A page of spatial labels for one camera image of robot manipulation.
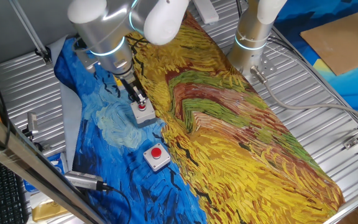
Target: blue mat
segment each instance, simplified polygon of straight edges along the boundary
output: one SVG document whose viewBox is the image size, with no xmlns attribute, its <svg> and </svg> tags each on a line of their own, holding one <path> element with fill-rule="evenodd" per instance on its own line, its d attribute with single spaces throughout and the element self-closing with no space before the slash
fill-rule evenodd
<svg viewBox="0 0 358 224">
<path fill-rule="evenodd" d="M 135 128 L 127 92 L 99 66 L 95 75 L 88 73 L 71 50 L 72 43 L 73 39 L 65 42 L 55 74 L 83 104 L 73 170 L 99 175 L 124 192 L 131 202 L 131 223 L 206 223 L 198 197 L 183 182 L 178 166 L 171 162 L 154 174 L 143 158 L 148 148 L 164 144 L 164 122 Z M 127 223 L 129 210 L 121 195 L 89 191 L 89 198 L 109 223 Z"/>
</svg>

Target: silver robot arm segment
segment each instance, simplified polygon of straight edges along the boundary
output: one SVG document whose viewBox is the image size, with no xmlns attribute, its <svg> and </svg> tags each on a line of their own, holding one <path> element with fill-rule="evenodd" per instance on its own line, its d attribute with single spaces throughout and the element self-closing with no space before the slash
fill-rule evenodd
<svg viewBox="0 0 358 224">
<path fill-rule="evenodd" d="M 68 18 L 99 64 L 122 81 L 136 101 L 131 105 L 138 126 L 155 120 L 154 109 L 134 74 L 132 51 L 125 35 L 136 30 L 152 44 L 163 45 L 178 33 L 188 0 L 74 0 Z M 88 71 L 96 60 L 77 53 Z"/>
</svg>

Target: black keyboard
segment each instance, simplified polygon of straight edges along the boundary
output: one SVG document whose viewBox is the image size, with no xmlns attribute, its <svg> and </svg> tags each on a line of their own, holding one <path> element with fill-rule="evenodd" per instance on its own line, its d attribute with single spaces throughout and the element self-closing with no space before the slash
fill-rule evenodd
<svg viewBox="0 0 358 224">
<path fill-rule="evenodd" d="M 0 224 L 24 224 L 27 215 L 21 179 L 0 164 Z"/>
</svg>

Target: red button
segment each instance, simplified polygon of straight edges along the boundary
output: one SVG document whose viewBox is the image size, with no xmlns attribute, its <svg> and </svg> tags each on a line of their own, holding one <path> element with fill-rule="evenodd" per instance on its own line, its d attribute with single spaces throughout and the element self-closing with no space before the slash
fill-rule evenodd
<svg viewBox="0 0 358 224">
<path fill-rule="evenodd" d="M 161 157 L 161 149 L 159 148 L 152 149 L 152 157 L 154 159 L 159 159 Z"/>
</svg>

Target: metal grating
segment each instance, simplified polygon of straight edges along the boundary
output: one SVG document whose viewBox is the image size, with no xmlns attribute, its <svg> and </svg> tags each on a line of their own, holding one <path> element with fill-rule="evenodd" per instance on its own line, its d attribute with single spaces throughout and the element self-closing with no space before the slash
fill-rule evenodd
<svg viewBox="0 0 358 224">
<path fill-rule="evenodd" d="M 47 67 L 34 53 L 2 63 L 0 89 L 12 123 L 23 130 L 27 112 L 36 112 L 39 132 L 34 142 L 65 150 L 60 81 L 53 67 Z"/>
<path fill-rule="evenodd" d="M 227 54 L 234 42 L 238 23 L 236 2 L 235 0 L 214 0 L 212 3 L 219 14 L 219 21 L 212 25 L 203 24 L 192 2 L 189 10 Z M 267 78 L 279 99 L 290 105 L 317 103 L 344 105 L 341 97 L 332 87 L 325 84 L 319 75 L 306 69 L 306 65 L 300 65 L 297 61 L 284 56 L 283 54 L 286 53 L 293 57 L 286 49 L 274 43 L 269 43 L 267 46 L 277 51 L 266 47 L 264 53 L 277 67 L 277 72 Z M 312 158 L 340 186 L 345 199 L 349 201 L 357 196 L 358 146 L 344 150 L 343 143 L 358 133 L 358 122 L 347 112 L 334 108 L 286 110 L 276 104 L 263 84 L 256 79 L 249 81 Z"/>
</svg>

